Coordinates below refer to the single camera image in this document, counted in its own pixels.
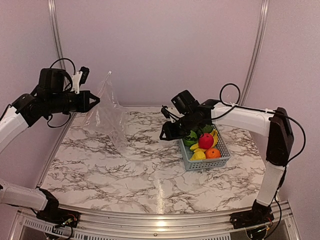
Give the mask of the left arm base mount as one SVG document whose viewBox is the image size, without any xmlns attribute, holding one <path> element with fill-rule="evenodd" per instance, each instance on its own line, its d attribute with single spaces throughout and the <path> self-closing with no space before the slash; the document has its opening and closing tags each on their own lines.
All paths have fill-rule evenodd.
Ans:
<svg viewBox="0 0 320 240">
<path fill-rule="evenodd" d="M 67 209 L 41 210 L 38 211 L 36 217 L 40 220 L 62 226 L 64 222 L 71 219 L 71 223 L 67 224 L 76 228 L 79 222 L 80 213 Z"/>
</svg>

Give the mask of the grey plastic basket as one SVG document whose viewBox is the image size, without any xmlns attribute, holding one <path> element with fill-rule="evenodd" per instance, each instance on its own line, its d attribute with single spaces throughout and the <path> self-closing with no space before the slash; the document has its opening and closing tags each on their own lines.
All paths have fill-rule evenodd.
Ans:
<svg viewBox="0 0 320 240">
<path fill-rule="evenodd" d="M 212 124 L 212 126 L 213 126 L 213 130 L 218 131 L 217 127 L 214 124 Z M 202 129 L 200 129 L 198 132 L 196 132 L 196 134 L 199 139 L 200 136 L 204 133 L 202 132 Z M 218 143 L 214 148 L 220 151 L 221 153 L 220 158 L 190 161 L 190 158 L 194 153 L 193 151 L 190 151 L 191 146 L 185 146 L 182 139 L 180 139 L 178 142 L 181 150 L 184 167 L 187 171 L 196 171 L 196 170 L 223 167 L 227 163 L 227 161 L 231 158 L 231 153 L 228 150 L 219 131 L 218 131 Z"/>
</svg>

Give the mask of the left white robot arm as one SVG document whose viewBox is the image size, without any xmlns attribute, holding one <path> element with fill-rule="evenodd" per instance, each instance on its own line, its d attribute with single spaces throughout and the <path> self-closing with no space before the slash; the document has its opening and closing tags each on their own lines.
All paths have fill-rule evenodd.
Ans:
<svg viewBox="0 0 320 240">
<path fill-rule="evenodd" d="M 100 98 L 89 90 L 81 90 L 89 75 L 81 67 L 73 75 L 58 68 L 43 68 L 37 86 L 9 104 L 0 118 L 0 149 L 3 151 L 17 136 L 32 127 L 40 118 L 50 121 L 54 114 L 87 113 Z M 28 188 L 5 180 L 0 181 L 0 202 L 43 211 L 53 223 L 63 219 L 58 200 L 47 190 Z"/>
</svg>

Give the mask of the clear zip top bag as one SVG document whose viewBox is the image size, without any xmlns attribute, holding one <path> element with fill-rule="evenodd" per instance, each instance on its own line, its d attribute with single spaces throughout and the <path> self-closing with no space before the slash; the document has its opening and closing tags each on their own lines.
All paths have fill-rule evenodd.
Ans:
<svg viewBox="0 0 320 240">
<path fill-rule="evenodd" d="M 117 100 L 111 76 L 112 71 L 109 71 L 100 82 L 97 93 L 100 103 L 85 115 L 81 125 L 97 134 L 108 136 L 115 148 L 123 151 L 128 144 L 126 126 L 129 113 Z"/>
</svg>

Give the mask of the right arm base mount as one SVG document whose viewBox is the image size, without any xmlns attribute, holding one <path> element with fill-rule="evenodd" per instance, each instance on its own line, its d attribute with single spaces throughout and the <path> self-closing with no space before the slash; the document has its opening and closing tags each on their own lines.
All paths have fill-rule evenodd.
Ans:
<svg viewBox="0 0 320 240">
<path fill-rule="evenodd" d="M 271 210 L 262 211 L 251 209 L 232 213 L 229 221 L 234 229 L 241 229 L 272 222 L 274 219 Z"/>
</svg>

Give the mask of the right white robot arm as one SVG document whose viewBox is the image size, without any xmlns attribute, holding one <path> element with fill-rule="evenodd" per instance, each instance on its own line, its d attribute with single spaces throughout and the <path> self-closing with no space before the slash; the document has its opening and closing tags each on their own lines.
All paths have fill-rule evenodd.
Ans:
<svg viewBox="0 0 320 240">
<path fill-rule="evenodd" d="M 182 139 L 190 131 L 209 123 L 217 123 L 259 134 L 268 139 L 266 170 L 261 188 L 253 202 L 247 219 L 258 224 L 271 211 L 271 203 L 282 186 L 294 143 L 290 120 L 284 108 L 276 110 L 253 109 L 236 103 L 224 103 L 221 99 L 208 99 L 199 103 L 188 90 L 172 98 L 180 117 L 171 113 L 167 106 L 161 113 L 168 119 L 162 126 L 160 139 Z"/>
</svg>

